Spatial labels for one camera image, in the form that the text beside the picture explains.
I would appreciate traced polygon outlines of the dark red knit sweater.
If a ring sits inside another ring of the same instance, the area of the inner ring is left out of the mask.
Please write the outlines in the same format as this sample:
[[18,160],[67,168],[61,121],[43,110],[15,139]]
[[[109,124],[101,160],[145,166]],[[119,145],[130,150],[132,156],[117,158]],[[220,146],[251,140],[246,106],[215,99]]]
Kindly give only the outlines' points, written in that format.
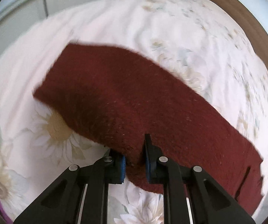
[[204,168],[253,214],[262,199],[262,159],[251,142],[203,97],[167,70],[115,46],[69,44],[34,98],[58,112],[68,127],[126,157],[137,187],[162,193],[145,176],[145,134],[186,167]]

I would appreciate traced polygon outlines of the floral pink bed duvet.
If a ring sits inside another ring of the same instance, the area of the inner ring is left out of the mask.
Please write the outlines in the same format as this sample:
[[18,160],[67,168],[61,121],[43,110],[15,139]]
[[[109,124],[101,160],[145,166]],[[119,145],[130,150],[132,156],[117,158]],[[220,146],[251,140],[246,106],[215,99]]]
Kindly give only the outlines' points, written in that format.
[[0,56],[0,212],[12,223],[72,164],[109,148],[127,176],[109,223],[163,223],[144,135],[200,165],[258,220],[268,192],[268,70],[209,0],[99,0],[35,24]]

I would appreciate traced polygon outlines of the wooden headboard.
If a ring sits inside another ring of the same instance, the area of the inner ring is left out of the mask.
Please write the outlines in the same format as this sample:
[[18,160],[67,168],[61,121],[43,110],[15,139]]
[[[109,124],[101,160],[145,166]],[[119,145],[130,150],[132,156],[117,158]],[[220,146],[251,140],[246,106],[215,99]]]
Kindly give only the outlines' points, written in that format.
[[268,35],[252,13],[238,0],[210,0],[232,17],[245,32],[253,50],[268,70]]

